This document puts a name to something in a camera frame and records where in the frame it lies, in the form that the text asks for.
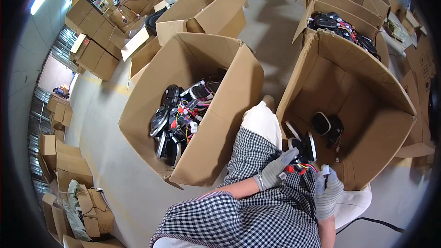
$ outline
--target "checkered apron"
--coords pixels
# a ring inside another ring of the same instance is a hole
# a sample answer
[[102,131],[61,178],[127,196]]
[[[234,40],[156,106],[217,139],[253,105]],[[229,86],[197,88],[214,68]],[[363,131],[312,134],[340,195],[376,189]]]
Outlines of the checkered apron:
[[[219,187],[257,174],[282,151],[241,127],[228,175]],[[238,201],[212,192],[168,208],[150,248],[161,237],[207,247],[320,247],[314,206],[314,175],[289,173],[280,186]]]

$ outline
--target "black pants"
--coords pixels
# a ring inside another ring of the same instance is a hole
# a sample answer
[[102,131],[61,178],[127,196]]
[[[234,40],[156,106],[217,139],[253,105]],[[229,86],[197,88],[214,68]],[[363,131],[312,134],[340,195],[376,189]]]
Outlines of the black pants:
[[146,17],[146,27],[156,30],[156,21],[159,19],[160,16],[162,16],[163,13],[165,13],[165,11],[167,10],[167,7],[160,9],[159,11],[157,11],[154,14],[149,15],[148,17]]

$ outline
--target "gray work glove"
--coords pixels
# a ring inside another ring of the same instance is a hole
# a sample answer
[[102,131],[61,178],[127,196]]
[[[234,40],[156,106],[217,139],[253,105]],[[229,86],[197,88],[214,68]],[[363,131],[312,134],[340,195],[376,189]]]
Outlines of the gray work glove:
[[288,164],[299,154],[299,150],[295,147],[287,152],[282,153],[282,155],[276,160],[271,161],[263,171],[259,171],[258,174],[254,175],[254,180],[256,180],[259,190],[262,192],[270,188],[274,188],[280,184],[282,181],[279,174],[288,166]]
[[338,179],[337,173],[332,168],[329,168],[329,172],[326,187],[323,171],[315,174],[314,202],[318,220],[327,219],[334,214],[335,203],[343,192],[343,183]]

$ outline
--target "glove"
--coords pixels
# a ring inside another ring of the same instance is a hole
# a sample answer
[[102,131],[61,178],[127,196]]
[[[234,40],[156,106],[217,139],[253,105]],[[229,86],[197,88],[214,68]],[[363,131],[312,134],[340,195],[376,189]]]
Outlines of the glove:
[[257,186],[259,186],[259,190],[262,192],[279,185],[281,182],[279,174],[298,154],[299,150],[296,147],[292,148],[282,153],[276,160],[271,161],[262,172],[259,171],[258,174],[254,175],[254,180],[256,180]]
[[314,202],[318,220],[327,219],[334,214],[335,203],[343,192],[343,183],[338,179],[337,173],[332,168],[329,171],[326,187],[323,171],[315,174]]

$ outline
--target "gray floor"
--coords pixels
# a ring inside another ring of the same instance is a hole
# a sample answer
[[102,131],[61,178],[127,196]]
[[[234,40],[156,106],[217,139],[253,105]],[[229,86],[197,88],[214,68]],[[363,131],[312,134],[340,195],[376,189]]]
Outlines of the gray floor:
[[[240,39],[256,52],[265,70],[262,94],[270,94],[278,102],[300,52],[300,44],[291,46],[291,42],[304,7],[294,0],[248,1],[247,26]],[[134,248],[148,245],[169,205],[208,189],[183,186],[184,190],[179,190],[163,182],[124,139],[118,120],[133,88],[128,72],[129,62],[125,62],[118,65],[110,82],[102,83],[89,72],[78,77],[65,142],[80,147],[95,186],[104,188],[115,215],[114,235],[128,248]],[[427,181],[411,170],[408,160],[394,160],[371,185],[372,204],[363,216],[405,228]],[[337,236],[335,247],[390,247],[399,236],[380,224],[357,221]]]

